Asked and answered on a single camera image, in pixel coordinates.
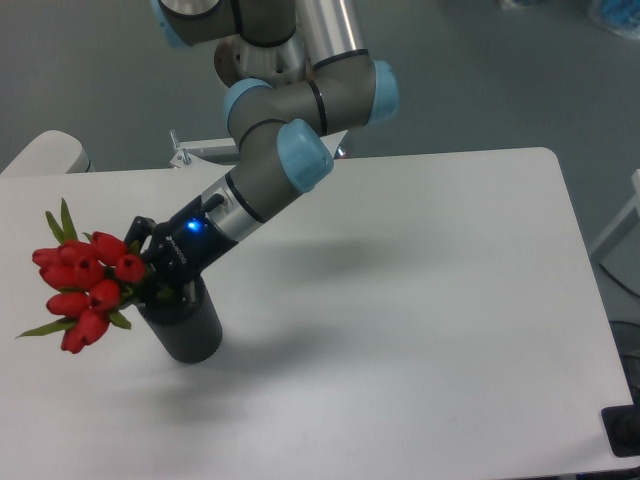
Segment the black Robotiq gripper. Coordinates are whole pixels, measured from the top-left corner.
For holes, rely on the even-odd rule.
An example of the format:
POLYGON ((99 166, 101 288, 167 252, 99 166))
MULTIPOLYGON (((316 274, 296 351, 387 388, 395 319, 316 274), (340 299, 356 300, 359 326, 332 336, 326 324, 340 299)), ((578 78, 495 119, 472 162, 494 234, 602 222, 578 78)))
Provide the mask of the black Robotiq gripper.
POLYGON ((136 216, 123 240, 129 254, 139 255, 152 269, 141 288, 143 300, 158 300, 169 289, 180 306, 197 301, 196 279, 238 242, 227 236, 207 215, 223 206, 215 194, 207 201, 197 197, 168 221, 136 216), (148 247, 141 249, 148 241, 148 247))

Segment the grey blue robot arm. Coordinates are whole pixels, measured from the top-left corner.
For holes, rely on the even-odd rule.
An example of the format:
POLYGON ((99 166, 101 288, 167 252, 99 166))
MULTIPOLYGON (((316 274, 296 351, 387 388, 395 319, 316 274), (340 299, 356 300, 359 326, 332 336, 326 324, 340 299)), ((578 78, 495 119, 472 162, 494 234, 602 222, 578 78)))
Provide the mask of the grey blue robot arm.
POLYGON ((123 299, 184 304, 201 272, 332 170, 327 135, 392 117, 399 87, 370 57, 351 1, 156 1, 167 39, 231 38, 236 81, 223 102, 238 163, 168 221, 139 217, 142 251, 123 299))

